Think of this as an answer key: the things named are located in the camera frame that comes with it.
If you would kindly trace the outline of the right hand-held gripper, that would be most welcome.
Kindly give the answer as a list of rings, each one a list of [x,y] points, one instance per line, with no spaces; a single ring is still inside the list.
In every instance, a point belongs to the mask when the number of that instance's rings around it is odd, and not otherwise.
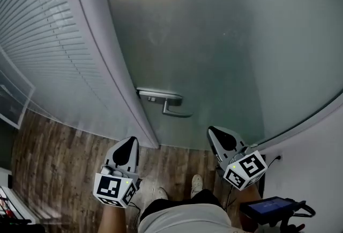
[[[207,129],[207,138],[211,149],[219,162],[228,158],[231,151],[239,151],[245,146],[242,137],[229,129],[220,126],[210,126]],[[242,191],[257,182],[266,172],[267,165],[259,151],[249,154],[237,154],[228,164],[223,179],[229,182],[234,188]]]

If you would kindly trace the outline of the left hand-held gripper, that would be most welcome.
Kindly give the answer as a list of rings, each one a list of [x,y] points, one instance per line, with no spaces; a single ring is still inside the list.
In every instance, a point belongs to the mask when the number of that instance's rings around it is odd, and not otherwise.
[[[139,142],[136,137],[125,138],[112,146],[105,156],[106,166],[102,166],[100,173],[95,175],[93,195],[97,200],[108,206],[128,208],[140,188],[141,179],[135,173],[138,162]]]

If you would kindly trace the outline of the metal door handle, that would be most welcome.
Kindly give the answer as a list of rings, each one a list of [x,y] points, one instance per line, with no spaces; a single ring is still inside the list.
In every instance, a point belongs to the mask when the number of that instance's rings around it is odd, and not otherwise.
[[[136,93],[142,100],[162,105],[163,115],[176,118],[189,118],[193,115],[193,113],[175,112],[169,109],[170,107],[179,107],[182,105],[183,96],[179,94],[141,87],[136,88]]]

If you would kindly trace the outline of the frosted glass door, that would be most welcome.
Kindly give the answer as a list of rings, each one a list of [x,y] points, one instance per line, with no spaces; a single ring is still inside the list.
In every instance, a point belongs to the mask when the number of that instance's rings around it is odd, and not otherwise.
[[[109,0],[135,88],[162,145],[205,150],[222,126],[249,144],[302,123],[343,91],[343,0]]]

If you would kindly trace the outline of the person's left forearm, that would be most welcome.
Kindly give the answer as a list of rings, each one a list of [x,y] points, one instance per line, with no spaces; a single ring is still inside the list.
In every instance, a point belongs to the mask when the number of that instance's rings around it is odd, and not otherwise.
[[[125,208],[105,205],[98,233],[127,233]]]

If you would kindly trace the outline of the person's right forearm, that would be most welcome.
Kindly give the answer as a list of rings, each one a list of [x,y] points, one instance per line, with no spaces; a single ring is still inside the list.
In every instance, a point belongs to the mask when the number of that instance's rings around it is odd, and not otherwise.
[[[258,223],[253,221],[251,218],[247,217],[245,214],[241,212],[240,210],[241,204],[245,202],[258,201],[261,199],[262,198],[259,194],[258,187],[256,184],[251,184],[246,189],[242,191],[237,191],[236,202],[237,202],[238,216],[240,219],[241,227],[244,231],[255,232],[258,228]]]

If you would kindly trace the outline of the person's right white shoe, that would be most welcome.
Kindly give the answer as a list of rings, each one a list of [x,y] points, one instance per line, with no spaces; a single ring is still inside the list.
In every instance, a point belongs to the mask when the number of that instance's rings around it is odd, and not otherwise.
[[[203,178],[201,175],[194,175],[191,181],[191,193],[190,198],[193,198],[200,191],[203,190]]]

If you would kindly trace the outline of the person's white shoe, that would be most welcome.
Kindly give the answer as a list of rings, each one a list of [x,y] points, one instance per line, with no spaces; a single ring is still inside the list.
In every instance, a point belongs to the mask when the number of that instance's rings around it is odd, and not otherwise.
[[[190,198],[193,198],[200,191],[203,190],[203,178],[201,175],[194,175],[191,181],[191,193]]]
[[[166,190],[164,188],[159,187],[156,190],[156,199],[169,200],[168,194],[167,194],[167,192],[166,192]]]

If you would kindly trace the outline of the person's left white shoe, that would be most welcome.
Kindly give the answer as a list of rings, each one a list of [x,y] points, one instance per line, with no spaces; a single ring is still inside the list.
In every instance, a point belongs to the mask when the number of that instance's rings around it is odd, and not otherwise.
[[[166,192],[166,190],[164,188],[159,187],[156,190],[156,199],[169,200],[168,194],[167,194],[167,192]]]

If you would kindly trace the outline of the black screen device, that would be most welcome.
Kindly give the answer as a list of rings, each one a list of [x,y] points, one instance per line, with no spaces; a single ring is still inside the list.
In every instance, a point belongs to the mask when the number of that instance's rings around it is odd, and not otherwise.
[[[242,203],[240,211],[260,225],[274,224],[287,217],[291,217],[296,211],[298,204],[298,202],[292,199],[271,197]]]

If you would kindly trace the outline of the person's white shirt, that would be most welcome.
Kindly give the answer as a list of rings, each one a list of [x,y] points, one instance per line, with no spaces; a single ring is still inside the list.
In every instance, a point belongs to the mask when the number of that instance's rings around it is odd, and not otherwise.
[[[145,217],[138,233],[234,233],[227,213],[212,204],[181,205]]]

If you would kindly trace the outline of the white shelf unit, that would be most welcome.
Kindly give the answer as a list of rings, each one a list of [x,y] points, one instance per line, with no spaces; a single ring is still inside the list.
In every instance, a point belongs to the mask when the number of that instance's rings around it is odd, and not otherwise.
[[[28,209],[13,190],[12,172],[0,167],[0,203],[11,211],[15,218],[29,220],[28,224],[37,224],[38,218]]]

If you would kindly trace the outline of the black bar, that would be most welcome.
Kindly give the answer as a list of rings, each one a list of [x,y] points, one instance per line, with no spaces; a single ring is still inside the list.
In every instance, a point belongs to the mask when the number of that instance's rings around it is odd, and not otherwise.
[[[8,218],[2,217],[0,218],[0,223],[2,224],[16,224],[16,225],[28,225],[32,223],[29,219],[15,219],[15,218]]]

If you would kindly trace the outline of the glass partition with blinds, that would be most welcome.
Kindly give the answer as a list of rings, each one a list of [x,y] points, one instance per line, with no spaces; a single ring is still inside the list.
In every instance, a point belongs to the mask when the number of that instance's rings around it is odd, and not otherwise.
[[[151,145],[100,60],[77,0],[0,0],[0,119],[20,128],[26,110]]]

